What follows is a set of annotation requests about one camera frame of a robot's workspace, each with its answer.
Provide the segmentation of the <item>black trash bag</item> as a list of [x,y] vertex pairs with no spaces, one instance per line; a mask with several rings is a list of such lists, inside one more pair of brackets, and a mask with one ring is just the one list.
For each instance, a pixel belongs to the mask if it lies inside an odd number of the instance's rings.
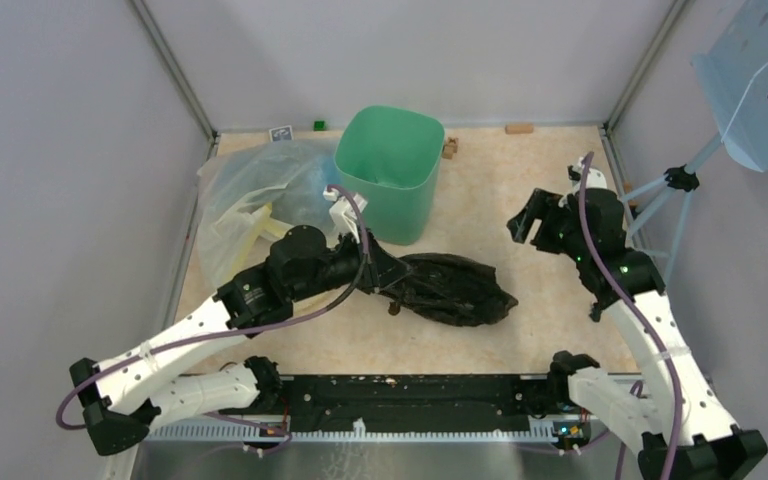
[[519,304],[500,286],[491,265],[449,253],[400,259],[410,267],[409,274],[379,291],[390,300],[392,315],[408,309],[445,325],[478,327],[500,322]]

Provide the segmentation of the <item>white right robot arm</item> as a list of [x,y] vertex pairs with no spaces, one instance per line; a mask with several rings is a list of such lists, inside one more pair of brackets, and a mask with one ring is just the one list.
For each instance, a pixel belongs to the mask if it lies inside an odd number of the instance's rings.
[[574,262],[595,297],[592,320],[611,318],[642,375],[636,395],[591,356],[559,351],[547,374],[549,404],[595,415],[635,456],[645,479],[746,478],[766,456],[767,443],[738,424],[701,372],[657,268],[625,243],[616,193],[535,189],[507,228],[514,242]]

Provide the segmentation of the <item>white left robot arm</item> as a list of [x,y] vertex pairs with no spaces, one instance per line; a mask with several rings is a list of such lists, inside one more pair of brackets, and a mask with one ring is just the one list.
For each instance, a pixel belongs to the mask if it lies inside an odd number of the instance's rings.
[[253,356],[228,370],[189,376],[201,361],[270,330],[295,325],[297,302],[335,289],[320,316],[355,291],[377,293],[403,280],[410,266],[373,234],[340,235],[335,246],[312,226],[291,228],[265,260],[242,270],[193,312],[140,345],[107,360],[69,368],[85,430],[97,454],[111,456],[182,419],[227,409],[268,413],[282,380],[274,362]]

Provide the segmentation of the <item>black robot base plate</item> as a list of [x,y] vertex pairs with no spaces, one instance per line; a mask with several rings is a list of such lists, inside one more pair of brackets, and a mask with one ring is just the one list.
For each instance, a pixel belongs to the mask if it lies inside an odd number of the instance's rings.
[[272,415],[299,432],[347,432],[358,420],[372,433],[525,432],[538,420],[570,415],[543,375],[295,375],[273,399],[241,409]]

